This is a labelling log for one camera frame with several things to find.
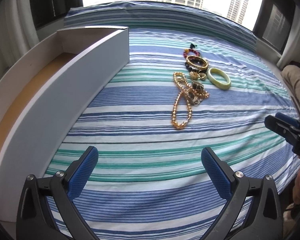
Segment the gold earrings cluster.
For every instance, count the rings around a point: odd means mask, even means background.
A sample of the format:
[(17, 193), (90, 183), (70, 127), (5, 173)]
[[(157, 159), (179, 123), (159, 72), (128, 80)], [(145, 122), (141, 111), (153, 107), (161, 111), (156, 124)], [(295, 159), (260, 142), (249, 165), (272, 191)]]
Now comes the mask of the gold earrings cluster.
[(205, 80), (207, 78), (207, 75), (203, 72), (191, 71), (189, 75), (191, 80)]

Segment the gold patterned bangle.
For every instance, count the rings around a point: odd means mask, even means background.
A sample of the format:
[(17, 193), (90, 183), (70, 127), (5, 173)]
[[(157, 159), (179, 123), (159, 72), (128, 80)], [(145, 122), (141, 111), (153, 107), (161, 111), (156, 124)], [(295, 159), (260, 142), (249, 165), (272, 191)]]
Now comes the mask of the gold patterned bangle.
[(195, 68), (202, 72), (208, 69), (208, 62), (200, 56), (189, 55), (186, 57), (186, 63), (189, 67)]

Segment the white drawer box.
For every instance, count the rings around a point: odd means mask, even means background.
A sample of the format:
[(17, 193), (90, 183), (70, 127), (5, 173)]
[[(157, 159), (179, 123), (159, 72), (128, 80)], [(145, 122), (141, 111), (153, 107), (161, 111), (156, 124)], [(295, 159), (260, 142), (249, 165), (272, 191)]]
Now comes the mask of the white drawer box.
[(1, 78), (0, 221), (15, 222), (26, 176), (44, 175), (78, 117), (128, 61), (128, 27), (66, 28)]

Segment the pale green jade bangle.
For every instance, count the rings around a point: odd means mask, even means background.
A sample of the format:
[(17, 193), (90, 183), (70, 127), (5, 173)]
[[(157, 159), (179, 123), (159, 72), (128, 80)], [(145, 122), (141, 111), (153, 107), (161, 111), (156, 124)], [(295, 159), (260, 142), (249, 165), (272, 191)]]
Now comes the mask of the pale green jade bangle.
[(231, 79), (224, 71), (218, 68), (209, 68), (206, 74), (209, 81), (217, 88), (222, 90), (228, 90), (230, 88)]

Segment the white curtain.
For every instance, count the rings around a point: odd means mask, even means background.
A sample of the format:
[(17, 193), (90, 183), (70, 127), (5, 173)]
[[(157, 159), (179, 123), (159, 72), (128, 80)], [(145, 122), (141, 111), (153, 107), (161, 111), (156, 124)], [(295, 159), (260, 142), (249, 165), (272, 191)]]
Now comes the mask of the white curtain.
[(0, 0), (0, 51), (13, 66), (39, 43), (30, 0)]

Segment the blue striped bed sheet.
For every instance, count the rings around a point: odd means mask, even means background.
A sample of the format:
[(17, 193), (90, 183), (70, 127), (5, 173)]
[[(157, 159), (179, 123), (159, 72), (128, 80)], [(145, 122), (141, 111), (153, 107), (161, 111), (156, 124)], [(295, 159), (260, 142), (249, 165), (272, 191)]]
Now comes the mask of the blue striped bed sheet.
[[(294, 179), (300, 159), (264, 119), (298, 114), (257, 55), (251, 31), (159, 2), (75, 8), (64, 25), (129, 29), (129, 62), (89, 103), (45, 171), (66, 170), (89, 146), (98, 149), (98, 163), (74, 203), (100, 239), (200, 239), (225, 205), (202, 165), (205, 147), (246, 176), (271, 175), (279, 191)], [(224, 71), (230, 88), (191, 80), (191, 71), (202, 71), (187, 65), (189, 55)], [(198, 105), (184, 95), (185, 83), (193, 81), (209, 93)]]

